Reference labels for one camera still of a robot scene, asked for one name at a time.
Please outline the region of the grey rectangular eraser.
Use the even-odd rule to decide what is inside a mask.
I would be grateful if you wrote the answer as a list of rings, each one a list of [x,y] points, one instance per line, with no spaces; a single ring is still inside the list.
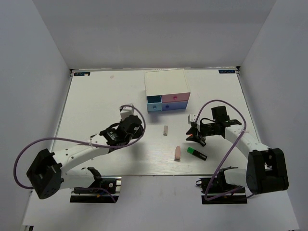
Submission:
[[[163,128],[163,135],[167,136],[167,134],[168,134],[168,126],[165,125],[164,128]]]

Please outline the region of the light blue small drawer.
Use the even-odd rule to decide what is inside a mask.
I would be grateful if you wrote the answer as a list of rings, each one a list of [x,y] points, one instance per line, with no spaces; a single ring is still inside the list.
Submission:
[[[147,96],[147,112],[162,111],[162,98],[160,95]]]

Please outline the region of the pink drawer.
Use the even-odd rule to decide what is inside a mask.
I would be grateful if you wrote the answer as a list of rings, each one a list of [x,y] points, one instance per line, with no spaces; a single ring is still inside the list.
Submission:
[[[190,97],[190,93],[174,93],[174,94],[165,94],[162,95],[162,103],[171,103],[171,102],[182,102],[188,101]]]

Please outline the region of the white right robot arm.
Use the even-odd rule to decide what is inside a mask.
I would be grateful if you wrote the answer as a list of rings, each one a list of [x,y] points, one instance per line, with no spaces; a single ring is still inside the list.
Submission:
[[[237,148],[247,159],[247,167],[219,168],[206,185],[204,194],[217,187],[223,194],[232,194],[238,188],[248,188],[253,195],[285,191],[289,187],[285,156],[281,149],[270,148],[246,132],[237,119],[230,119],[225,106],[211,109],[210,123],[188,116],[190,129],[187,141],[206,145],[209,136],[221,136]]]

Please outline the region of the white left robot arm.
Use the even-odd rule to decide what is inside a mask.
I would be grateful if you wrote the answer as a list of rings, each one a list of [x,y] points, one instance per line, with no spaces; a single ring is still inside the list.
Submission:
[[[145,128],[143,116],[129,115],[73,147],[56,152],[41,150],[26,175],[39,199],[47,199],[60,189],[67,188],[97,192],[102,186],[98,171],[93,167],[74,168],[98,156],[131,146],[144,135]]]

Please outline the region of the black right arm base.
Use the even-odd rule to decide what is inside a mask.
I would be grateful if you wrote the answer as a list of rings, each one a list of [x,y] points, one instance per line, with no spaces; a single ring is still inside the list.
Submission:
[[[222,197],[207,201],[205,199],[205,191],[208,183],[210,182],[210,177],[200,178],[195,182],[196,186],[201,189],[201,200],[203,205],[235,205],[235,204],[247,204],[246,191],[245,188],[240,188],[239,190],[225,194]],[[207,198],[217,196],[219,194],[228,192],[230,190],[236,189],[236,185],[228,185],[222,187],[219,185],[217,178],[213,181],[213,186],[208,191]]]

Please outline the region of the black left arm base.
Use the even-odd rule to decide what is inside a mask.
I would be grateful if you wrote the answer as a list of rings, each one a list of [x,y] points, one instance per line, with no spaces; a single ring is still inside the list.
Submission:
[[[121,191],[122,177],[102,177],[87,189],[74,188],[71,192],[71,203],[115,204]]]

